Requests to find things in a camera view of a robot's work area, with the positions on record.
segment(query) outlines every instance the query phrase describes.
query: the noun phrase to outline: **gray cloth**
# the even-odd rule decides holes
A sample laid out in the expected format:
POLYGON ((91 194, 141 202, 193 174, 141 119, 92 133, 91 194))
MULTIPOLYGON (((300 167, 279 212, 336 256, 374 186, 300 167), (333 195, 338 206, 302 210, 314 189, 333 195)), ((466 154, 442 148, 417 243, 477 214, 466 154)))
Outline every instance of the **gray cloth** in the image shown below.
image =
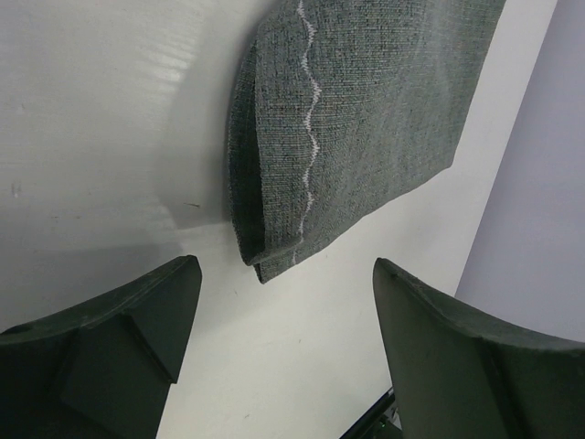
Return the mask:
POLYGON ((242 259, 268 282, 452 164, 505 0, 284 0, 229 121, 242 259))

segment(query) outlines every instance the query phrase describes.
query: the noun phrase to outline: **white stitching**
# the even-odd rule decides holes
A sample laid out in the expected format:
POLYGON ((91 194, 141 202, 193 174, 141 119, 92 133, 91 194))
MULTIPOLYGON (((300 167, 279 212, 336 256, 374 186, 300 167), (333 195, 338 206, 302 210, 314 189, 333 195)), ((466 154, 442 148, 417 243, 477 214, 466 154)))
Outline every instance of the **white stitching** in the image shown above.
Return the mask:
MULTIPOLYGON (((314 28, 314 26, 311 24, 311 22, 309 22, 309 20, 307 20, 306 14, 304 13, 304 1, 303 0, 299 1, 299 6, 297 7, 296 12, 299 14, 301 19, 303 20, 304 26, 306 27, 307 32, 309 34, 309 41, 307 44, 307 49, 304 52, 303 58, 301 60, 301 66, 303 67, 304 73, 309 78, 309 81, 311 82, 311 86, 313 87, 313 102, 311 104, 311 107, 309 108, 309 111, 304 116, 304 120, 303 120, 304 128, 307 130, 307 133, 309 134, 309 138, 311 139, 311 144, 313 145, 313 150, 311 152, 311 161, 309 162, 309 166, 306 168, 306 170, 304 171, 304 174, 303 174, 303 183, 304 183, 304 187, 307 191, 307 206, 306 206, 306 209, 304 211, 303 216, 301 217, 301 223, 299 224, 299 233, 301 235, 301 243, 303 243, 304 242, 304 222, 306 221, 307 215, 309 215, 309 212, 311 211, 311 208, 313 207, 313 203, 314 203, 314 196, 311 193, 311 189, 309 188, 311 169, 313 168, 314 162, 315 162, 317 156, 319 155, 319 151, 321 149, 319 147, 319 144, 317 143, 316 137, 313 134, 313 128, 311 127, 311 118, 313 117, 314 107, 317 105, 317 103, 319 102, 319 98, 321 97, 322 90, 321 90, 321 87, 319 87, 319 83, 313 77, 313 74, 311 73, 311 69, 309 69, 309 51, 311 50, 311 47, 313 46, 314 35, 317 33, 317 30, 314 28)), ((296 265, 296 250, 294 251, 294 253, 292 255, 292 263, 296 265)))

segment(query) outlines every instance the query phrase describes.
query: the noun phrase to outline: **white surface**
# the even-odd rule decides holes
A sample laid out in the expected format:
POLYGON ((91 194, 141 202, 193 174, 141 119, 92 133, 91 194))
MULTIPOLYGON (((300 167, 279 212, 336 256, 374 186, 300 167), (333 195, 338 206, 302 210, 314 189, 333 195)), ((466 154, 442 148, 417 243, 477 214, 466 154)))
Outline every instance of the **white surface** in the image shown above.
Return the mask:
POLYGON ((457 297, 585 342, 585 2, 550 22, 457 297))
POLYGON ((261 286, 223 213, 223 136, 270 3, 0 5, 0 326, 199 256, 161 438, 334 439, 388 388, 373 263, 454 294, 556 0, 507 1, 450 170, 261 286))

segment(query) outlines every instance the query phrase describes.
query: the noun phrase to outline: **towel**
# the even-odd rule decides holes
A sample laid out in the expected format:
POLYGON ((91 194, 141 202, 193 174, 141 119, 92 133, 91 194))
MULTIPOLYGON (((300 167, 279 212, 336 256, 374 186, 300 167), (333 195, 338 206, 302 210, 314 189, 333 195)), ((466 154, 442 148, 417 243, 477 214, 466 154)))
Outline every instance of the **towel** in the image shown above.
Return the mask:
POLYGON ((505 0, 283 0, 229 117, 232 220, 262 283, 452 164, 505 0))

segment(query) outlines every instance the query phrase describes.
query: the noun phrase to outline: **cloth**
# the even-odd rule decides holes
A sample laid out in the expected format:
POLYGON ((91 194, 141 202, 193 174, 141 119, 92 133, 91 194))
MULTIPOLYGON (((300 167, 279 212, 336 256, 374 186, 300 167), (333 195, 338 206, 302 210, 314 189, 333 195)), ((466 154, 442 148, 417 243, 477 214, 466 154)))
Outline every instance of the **cloth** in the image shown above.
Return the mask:
POLYGON ((505 0, 284 0, 229 119, 229 194, 261 282, 452 160, 505 0))

